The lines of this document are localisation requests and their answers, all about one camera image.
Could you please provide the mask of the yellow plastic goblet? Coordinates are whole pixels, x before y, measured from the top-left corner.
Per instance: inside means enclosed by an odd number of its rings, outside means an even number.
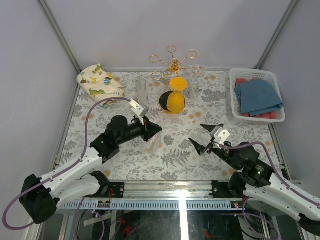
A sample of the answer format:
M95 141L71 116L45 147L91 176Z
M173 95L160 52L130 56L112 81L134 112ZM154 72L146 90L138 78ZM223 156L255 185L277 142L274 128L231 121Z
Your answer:
M173 114L178 114L185 107L185 97L183 91L187 88L188 83L183 77L174 77L170 80L170 88L173 92L167 99L167 109Z

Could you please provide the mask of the gold wine glass rack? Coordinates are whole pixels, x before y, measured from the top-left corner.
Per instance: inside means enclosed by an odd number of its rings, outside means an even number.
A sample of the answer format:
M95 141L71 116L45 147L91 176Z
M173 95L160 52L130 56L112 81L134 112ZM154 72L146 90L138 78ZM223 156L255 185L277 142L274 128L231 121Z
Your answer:
M186 60L189 60L189 59L196 59L198 57L198 52L196 50L189 50L187 53L186 53L186 56L182 59L182 60L178 60L176 57L175 57L175 53L177 51L177 47L174 46L174 45L169 45L166 47L166 51L171 54L171 61L170 62L166 62L164 60L162 60L158 55L151 55L149 58L148 58L148 61L152 64L157 64L157 63L163 63L165 64L166 66L166 70L163 70L163 71L154 71L152 74L151 74L151 79L155 82L161 82L163 83L168 89L169 91L163 93L158 102L159 102L159 105L160 105L160 108L163 110L163 112L165 112L166 114L169 114L169 115L177 115L177 114L173 114L172 112L168 111L168 108L167 108L167 102L168 102L168 97L169 95L173 92L173 90L171 89L170 87L170 81L171 79L175 78L175 77L182 77L182 72L183 71L186 71L186 69L188 67L184 67L183 63L186 61Z

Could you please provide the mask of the slim clear champagne flute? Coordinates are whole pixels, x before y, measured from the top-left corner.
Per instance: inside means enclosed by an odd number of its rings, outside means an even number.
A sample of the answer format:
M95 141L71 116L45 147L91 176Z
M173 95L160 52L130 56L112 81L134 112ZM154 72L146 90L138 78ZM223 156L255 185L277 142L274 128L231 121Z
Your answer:
M196 64L191 65L186 69L186 80L188 83L187 87L187 98L190 101L195 101L200 94L199 78L203 77L207 69L204 65Z

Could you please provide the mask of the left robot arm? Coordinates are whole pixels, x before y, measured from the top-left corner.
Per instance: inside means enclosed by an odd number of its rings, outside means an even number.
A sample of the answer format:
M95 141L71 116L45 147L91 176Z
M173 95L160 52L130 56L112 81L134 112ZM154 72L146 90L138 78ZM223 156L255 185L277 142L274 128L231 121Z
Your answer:
M120 146L136 138L151 140L162 128L146 116L131 123L122 115L113 117L104 133L100 134L84 155L40 177L29 175L23 183L24 196L19 198L35 224L50 219L57 209L68 202L86 196L105 197L110 182L97 167L111 160L120 151Z

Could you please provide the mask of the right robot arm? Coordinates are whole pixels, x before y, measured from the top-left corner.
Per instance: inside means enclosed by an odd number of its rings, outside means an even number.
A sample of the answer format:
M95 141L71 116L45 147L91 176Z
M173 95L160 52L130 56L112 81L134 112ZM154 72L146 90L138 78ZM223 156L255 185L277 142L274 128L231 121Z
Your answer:
M320 234L320 199L302 190L277 171L274 163L260 160L260 153L254 148L262 146L260 141L242 142L232 146L227 140L230 133L223 124L202 127L210 133L210 142L203 146L191 139L199 156L215 154L228 164L234 173L228 183L212 184L212 195L217 198L254 198L296 220L305 231Z

